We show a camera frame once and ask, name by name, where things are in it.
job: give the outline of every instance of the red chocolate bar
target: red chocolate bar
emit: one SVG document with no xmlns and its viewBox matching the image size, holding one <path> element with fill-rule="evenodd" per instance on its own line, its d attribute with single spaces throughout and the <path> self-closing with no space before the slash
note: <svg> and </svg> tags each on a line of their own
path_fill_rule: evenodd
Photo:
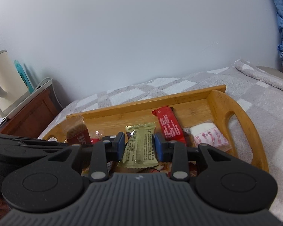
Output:
<svg viewBox="0 0 283 226">
<path fill-rule="evenodd" d="M 166 140 L 177 140 L 186 144 L 183 130 L 169 106 L 154 110 L 152 114 L 157 116 L 161 131 L 165 135 Z"/>
</svg>

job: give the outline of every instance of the wooden nightstand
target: wooden nightstand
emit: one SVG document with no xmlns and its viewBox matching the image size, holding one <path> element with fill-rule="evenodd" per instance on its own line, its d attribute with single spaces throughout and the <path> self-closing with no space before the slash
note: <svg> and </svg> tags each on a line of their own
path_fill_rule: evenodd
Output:
<svg viewBox="0 0 283 226">
<path fill-rule="evenodd" d="M 45 89 L 21 109 L 0 129 L 0 133 L 38 138 L 50 122 L 59 114 Z"/>
</svg>

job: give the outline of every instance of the plastic snack bag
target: plastic snack bag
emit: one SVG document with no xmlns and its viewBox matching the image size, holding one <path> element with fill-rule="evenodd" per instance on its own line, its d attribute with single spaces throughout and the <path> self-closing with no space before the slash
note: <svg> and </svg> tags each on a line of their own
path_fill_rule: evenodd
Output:
<svg viewBox="0 0 283 226">
<path fill-rule="evenodd" d="M 66 134 L 67 143 L 80 145 L 91 144 L 88 129 L 82 115 L 66 119 L 61 123 L 61 128 Z"/>
<path fill-rule="evenodd" d="M 118 167 L 146 168 L 157 166 L 158 161 L 155 157 L 153 142 L 155 123 L 128 126 L 126 132 L 129 141 Z"/>
<path fill-rule="evenodd" d="M 185 128 L 184 131 L 193 136 L 196 147 L 201 143 L 206 143 L 224 152 L 231 149 L 229 141 L 211 120 Z"/>
<path fill-rule="evenodd" d="M 161 132 L 164 134 L 166 140 L 177 140 L 186 144 L 183 130 L 173 113 L 173 108 L 164 106 L 153 110 L 152 114 L 157 116 L 161 126 Z"/>
<path fill-rule="evenodd" d="M 91 144 L 95 144 L 102 140 L 103 130 L 97 130 L 97 131 L 91 130 L 89 131 L 89 136 L 90 136 Z"/>
</svg>

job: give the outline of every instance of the white wall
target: white wall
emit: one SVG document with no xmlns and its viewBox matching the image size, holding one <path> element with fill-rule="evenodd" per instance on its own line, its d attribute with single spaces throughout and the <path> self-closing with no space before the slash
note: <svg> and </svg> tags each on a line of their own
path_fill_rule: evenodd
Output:
<svg viewBox="0 0 283 226">
<path fill-rule="evenodd" d="M 240 57 L 279 67 L 272 0 L 0 0 L 0 50 L 64 104 Z"/>
</svg>

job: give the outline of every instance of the teal box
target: teal box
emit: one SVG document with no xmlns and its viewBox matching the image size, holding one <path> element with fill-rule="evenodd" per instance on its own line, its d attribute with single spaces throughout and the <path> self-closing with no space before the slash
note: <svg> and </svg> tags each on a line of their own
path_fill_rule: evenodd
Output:
<svg viewBox="0 0 283 226">
<path fill-rule="evenodd" d="M 16 69 L 19 72 L 22 80 L 24 81 L 25 85 L 28 87 L 29 92 L 32 93 L 33 87 L 31 85 L 31 83 L 29 82 L 29 79 L 26 76 L 24 69 L 22 68 L 22 66 L 20 65 L 18 60 L 14 60 L 14 63 L 15 63 Z"/>
</svg>

